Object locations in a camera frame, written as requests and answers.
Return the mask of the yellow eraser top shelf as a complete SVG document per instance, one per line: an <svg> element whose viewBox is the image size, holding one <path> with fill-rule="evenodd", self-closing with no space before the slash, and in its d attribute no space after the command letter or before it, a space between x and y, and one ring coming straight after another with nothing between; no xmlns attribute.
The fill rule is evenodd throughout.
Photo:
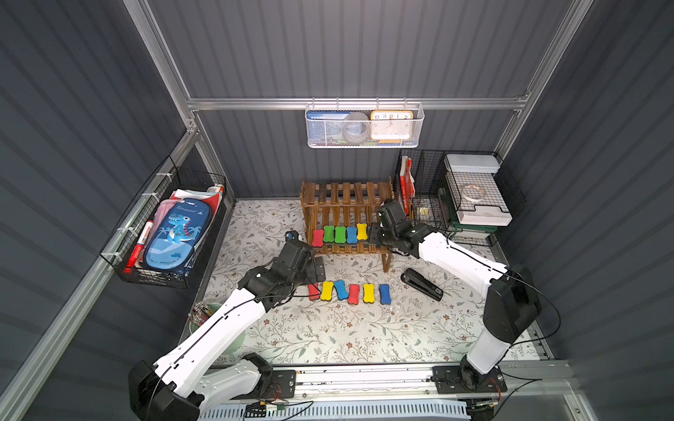
<svg viewBox="0 0 674 421"><path fill-rule="evenodd" d="M321 291L321 301L330 302L333 298L333 288L335 284L330 281L323 282Z"/></svg>

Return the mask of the yellow eraser shelf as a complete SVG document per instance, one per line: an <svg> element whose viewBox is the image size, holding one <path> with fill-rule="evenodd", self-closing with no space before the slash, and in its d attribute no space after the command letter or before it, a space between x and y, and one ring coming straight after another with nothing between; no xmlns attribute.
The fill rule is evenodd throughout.
<svg viewBox="0 0 674 421"><path fill-rule="evenodd" d="M321 291L321 301L330 302L333 298L333 288L335 284L330 281L323 282Z"/></svg>
<svg viewBox="0 0 674 421"><path fill-rule="evenodd" d="M356 225L356 238L358 241L368 240L368 228L369 226L365 223L359 223Z"/></svg>

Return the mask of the red eraser top shelf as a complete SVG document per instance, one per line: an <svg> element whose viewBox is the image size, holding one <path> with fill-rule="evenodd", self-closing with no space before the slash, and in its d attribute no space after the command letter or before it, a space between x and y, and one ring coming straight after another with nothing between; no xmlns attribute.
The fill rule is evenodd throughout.
<svg viewBox="0 0 674 421"><path fill-rule="evenodd" d="M311 301L318 300L321 298L321 290L316 284L310 284L307 286L308 297Z"/></svg>

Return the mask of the blue eraser top shelf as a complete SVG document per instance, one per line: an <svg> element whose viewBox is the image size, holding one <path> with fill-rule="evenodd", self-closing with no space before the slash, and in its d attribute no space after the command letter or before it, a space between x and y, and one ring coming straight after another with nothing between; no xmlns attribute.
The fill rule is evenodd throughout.
<svg viewBox="0 0 674 421"><path fill-rule="evenodd" d="M337 292L339 300L346 300L349 298L349 293L344 280L338 280L333 285L335 286L335 291Z"/></svg>

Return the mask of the blue eraser shelf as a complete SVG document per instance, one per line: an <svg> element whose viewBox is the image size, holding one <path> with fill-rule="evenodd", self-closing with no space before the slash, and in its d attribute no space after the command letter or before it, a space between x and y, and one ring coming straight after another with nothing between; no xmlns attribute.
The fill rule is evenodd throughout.
<svg viewBox="0 0 674 421"><path fill-rule="evenodd" d="M356 226L349 226L349 227L346 228L346 232L347 232L347 240L346 240L346 242L347 242L349 245L354 245L354 244L356 244L356 243L358 242L358 238L357 238L358 230L357 230L357 227L356 227Z"/></svg>
<svg viewBox="0 0 674 421"><path fill-rule="evenodd" d="M349 293L344 280L338 280L333 285L335 286L335 291L337 292L339 300L346 300L349 298Z"/></svg>

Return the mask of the green eraser shelf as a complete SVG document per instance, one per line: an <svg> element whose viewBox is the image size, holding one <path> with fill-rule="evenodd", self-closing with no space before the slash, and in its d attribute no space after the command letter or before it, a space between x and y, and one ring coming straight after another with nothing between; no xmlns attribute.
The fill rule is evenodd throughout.
<svg viewBox="0 0 674 421"><path fill-rule="evenodd" d="M323 242L324 243L334 243L335 242L335 227L334 226L324 226L323 227Z"/></svg>

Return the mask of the wooden two-tier shelf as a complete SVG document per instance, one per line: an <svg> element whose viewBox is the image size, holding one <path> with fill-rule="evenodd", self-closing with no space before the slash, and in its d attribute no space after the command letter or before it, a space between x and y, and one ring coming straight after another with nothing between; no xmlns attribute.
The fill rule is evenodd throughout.
<svg viewBox="0 0 674 421"><path fill-rule="evenodd" d="M378 221L377 209L387 199L393 199L391 180L385 182L307 182L303 180L300 205L303 212L306 242L312 246L312 232L324 226L368 226ZM370 245L368 240L354 245L324 243L314 249L319 254L368 254L382 259L383 270L391 268L392 253L383 247Z"/></svg>

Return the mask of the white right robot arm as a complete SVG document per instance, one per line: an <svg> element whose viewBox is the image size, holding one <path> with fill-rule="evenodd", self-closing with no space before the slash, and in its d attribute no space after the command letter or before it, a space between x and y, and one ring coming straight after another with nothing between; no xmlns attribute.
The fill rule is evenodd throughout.
<svg viewBox="0 0 674 421"><path fill-rule="evenodd" d="M484 298L484 329L461 359L458 378L467 391L494 383L508 350L542 312L530 271L522 265L509 267L488 260L457 245L440 229L409 219L396 200L386 200L377 217L368 229L370 242L432 263Z"/></svg>

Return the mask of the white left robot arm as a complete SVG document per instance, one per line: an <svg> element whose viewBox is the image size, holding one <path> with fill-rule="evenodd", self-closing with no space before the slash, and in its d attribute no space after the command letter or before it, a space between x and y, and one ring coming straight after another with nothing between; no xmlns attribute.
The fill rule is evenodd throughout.
<svg viewBox="0 0 674 421"><path fill-rule="evenodd" d="M129 372L129 400L140 420L196 420L202 412L237 397L279 397L273 368L256 353L217 372L212 364L247 328L289 303L299 286L312 283L307 268L313 247L287 240L269 265L251 268L217 312L154 363Z"/></svg>

